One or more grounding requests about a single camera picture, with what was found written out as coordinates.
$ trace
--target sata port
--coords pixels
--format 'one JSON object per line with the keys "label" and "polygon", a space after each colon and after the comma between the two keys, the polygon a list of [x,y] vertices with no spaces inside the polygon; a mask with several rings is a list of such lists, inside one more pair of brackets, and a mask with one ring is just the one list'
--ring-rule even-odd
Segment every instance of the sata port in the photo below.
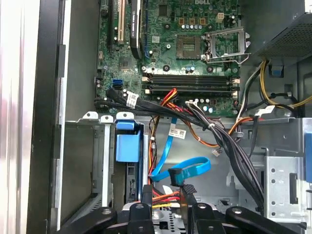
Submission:
{"label": "sata port", "polygon": [[114,84],[123,84],[123,80],[121,80],[121,79],[113,79],[113,85]]}
{"label": "sata port", "polygon": [[122,89],[122,84],[113,84],[113,89],[121,90]]}

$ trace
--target green circuit board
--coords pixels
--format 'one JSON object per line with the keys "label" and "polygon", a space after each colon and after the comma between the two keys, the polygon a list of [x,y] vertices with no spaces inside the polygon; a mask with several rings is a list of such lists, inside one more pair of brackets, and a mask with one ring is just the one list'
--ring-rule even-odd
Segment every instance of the green circuit board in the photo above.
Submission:
{"label": "green circuit board", "polygon": [[[151,94],[148,84],[142,77],[151,76],[183,76],[190,80],[201,77],[239,77],[237,63],[207,64],[201,55],[205,53],[203,36],[208,32],[236,28],[239,23],[239,7],[237,0],[146,0],[141,16],[142,59],[135,59],[130,48],[131,4],[125,1],[125,30],[123,43],[117,40],[109,49],[108,38],[114,33],[117,38],[119,11],[122,0],[101,0],[101,16],[99,22],[99,45],[96,94],[104,98],[105,91],[113,87],[113,80],[122,80],[118,89],[139,94],[142,99],[158,101],[165,93]],[[109,22],[109,11],[113,10],[112,21]],[[224,19],[218,22],[218,13]],[[216,38],[216,52],[235,53],[238,51],[238,35],[228,34]],[[181,101],[204,100],[199,106],[205,110],[212,108],[208,115],[234,117],[234,99],[232,96],[204,92],[188,92],[181,94]],[[115,109],[97,108],[99,112],[115,114]]]}

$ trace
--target motherboard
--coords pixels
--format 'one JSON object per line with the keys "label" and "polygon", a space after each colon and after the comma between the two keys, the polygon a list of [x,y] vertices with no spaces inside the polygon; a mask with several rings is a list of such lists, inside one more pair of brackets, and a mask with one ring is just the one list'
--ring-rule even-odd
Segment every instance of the motherboard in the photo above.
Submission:
{"label": "motherboard", "polygon": [[177,105],[196,100],[207,115],[236,116],[249,37],[237,1],[101,0],[97,97],[114,88],[159,102],[176,88]]}

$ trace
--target pcie slot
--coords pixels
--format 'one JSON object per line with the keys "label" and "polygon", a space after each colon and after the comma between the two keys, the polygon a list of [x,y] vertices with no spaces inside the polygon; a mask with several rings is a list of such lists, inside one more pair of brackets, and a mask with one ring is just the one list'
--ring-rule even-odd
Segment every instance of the pcie slot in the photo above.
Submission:
{"label": "pcie slot", "polygon": [[124,43],[124,33],[125,33],[125,9],[126,0],[118,0],[119,5],[119,18],[118,18],[118,43]]}
{"label": "pcie slot", "polygon": [[108,3],[107,47],[109,52],[112,52],[114,42],[114,0],[109,0]]}
{"label": "pcie slot", "polygon": [[135,59],[142,58],[141,41],[140,41],[140,22],[141,22],[141,0],[132,0],[131,3],[131,36],[130,48]]}

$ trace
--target yellow wire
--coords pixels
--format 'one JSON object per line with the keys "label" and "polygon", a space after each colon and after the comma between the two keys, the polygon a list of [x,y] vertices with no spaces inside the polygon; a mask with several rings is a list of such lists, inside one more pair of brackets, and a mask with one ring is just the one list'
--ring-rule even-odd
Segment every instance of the yellow wire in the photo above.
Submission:
{"label": "yellow wire", "polygon": [[156,209],[156,208],[160,208],[160,207],[171,207],[171,203],[168,203],[168,204],[161,204],[161,205],[154,205],[152,206],[153,209]]}
{"label": "yellow wire", "polygon": [[[269,99],[267,92],[265,90],[265,83],[264,83],[265,68],[266,68],[266,63],[263,63],[261,66],[261,69],[260,69],[260,85],[261,85],[262,93],[263,93],[265,99],[268,101],[268,103],[270,103],[271,105],[278,105],[279,103],[274,102],[274,101]],[[297,104],[289,105],[289,107],[295,108],[298,106],[302,106],[302,105],[308,103],[309,101],[312,101],[312,96],[308,97],[307,99],[305,99],[305,100],[303,100]]]}

